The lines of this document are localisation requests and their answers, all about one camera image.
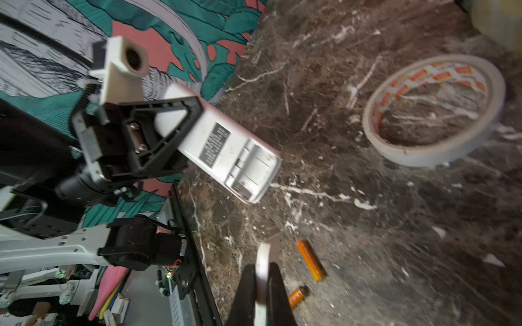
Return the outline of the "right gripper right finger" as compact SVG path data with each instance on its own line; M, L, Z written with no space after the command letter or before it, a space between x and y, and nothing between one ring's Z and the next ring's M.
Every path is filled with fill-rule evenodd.
M281 270L275 262L271 262L269 266L266 310L268 326L297 326Z

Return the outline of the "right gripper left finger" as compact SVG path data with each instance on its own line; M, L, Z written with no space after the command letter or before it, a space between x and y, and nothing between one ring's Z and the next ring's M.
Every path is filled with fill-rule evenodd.
M244 267L228 314L226 326L253 326L256 304L256 269L253 264Z

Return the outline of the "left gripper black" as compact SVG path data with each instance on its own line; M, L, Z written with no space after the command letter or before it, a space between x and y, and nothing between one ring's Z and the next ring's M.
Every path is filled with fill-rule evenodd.
M71 204L134 200L143 190L138 177L165 177L186 168L188 159L178 147L202 114L197 96L76 111L69 126L82 156L55 193Z

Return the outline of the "orange battery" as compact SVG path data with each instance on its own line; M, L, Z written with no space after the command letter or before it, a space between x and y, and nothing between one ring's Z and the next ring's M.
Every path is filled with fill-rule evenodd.
M291 309L295 309L309 294L309 288L306 285L296 288L288 297Z
M315 255L315 252L307 240L299 240L297 242L297 247L299 249L300 254L302 255L304 262L306 263L311 276L313 277L315 282L320 282L326 277L326 273Z

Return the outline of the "white battery cover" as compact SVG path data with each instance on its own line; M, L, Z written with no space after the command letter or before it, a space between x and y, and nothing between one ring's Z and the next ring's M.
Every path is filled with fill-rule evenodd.
M269 290L269 270L271 263L277 263L280 250L279 234L263 240L257 251L255 276L256 276L256 301L254 309L254 325L268 325L268 290Z

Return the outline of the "white red remote control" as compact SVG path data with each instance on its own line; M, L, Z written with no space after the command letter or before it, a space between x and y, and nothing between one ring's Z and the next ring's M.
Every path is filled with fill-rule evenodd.
M163 99L189 97L199 100L203 112L178 152L242 202L260 202L281 167L281 154L182 84L171 84Z

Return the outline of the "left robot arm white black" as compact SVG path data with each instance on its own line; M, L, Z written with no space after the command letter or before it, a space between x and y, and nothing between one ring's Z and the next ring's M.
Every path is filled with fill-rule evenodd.
M136 182L178 172L181 142L203 114L195 97L77 109L67 137L1 102L1 183L26 200L2 224L38 239L65 236L86 208L136 195Z

